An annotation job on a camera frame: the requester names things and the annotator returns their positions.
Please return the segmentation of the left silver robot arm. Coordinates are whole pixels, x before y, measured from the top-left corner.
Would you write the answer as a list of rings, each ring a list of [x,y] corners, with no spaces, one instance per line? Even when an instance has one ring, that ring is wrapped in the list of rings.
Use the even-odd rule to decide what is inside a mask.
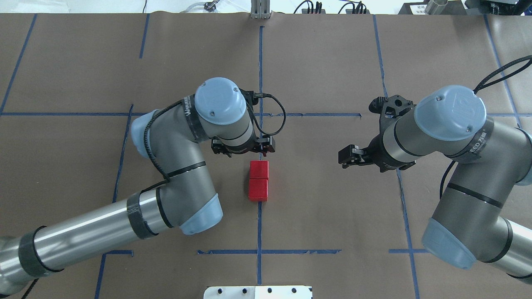
[[[215,77],[190,96],[135,119],[131,138],[163,179],[127,199],[41,226],[21,237],[1,238],[1,297],[34,286],[42,277],[168,228],[193,235],[223,217],[218,193],[200,144],[209,140],[215,154],[274,152],[272,133],[255,131],[253,106],[269,93],[240,89]]]

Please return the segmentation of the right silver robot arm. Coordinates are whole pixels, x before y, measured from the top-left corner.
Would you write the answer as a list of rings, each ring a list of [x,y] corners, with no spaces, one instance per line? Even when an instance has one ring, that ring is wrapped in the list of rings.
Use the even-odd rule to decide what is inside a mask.
[[[513,187],[531,184],[531,135],[489,117],[482,99],[460,85],[419,104],[377,97],[369,110],[380,115],[379,134],[366,148],[341,149],[339,164],[387,172],[442,153],[456,168],[428,221],[424,248],[459,269],[480,261],[531,284],[531,229],[500,216]]]

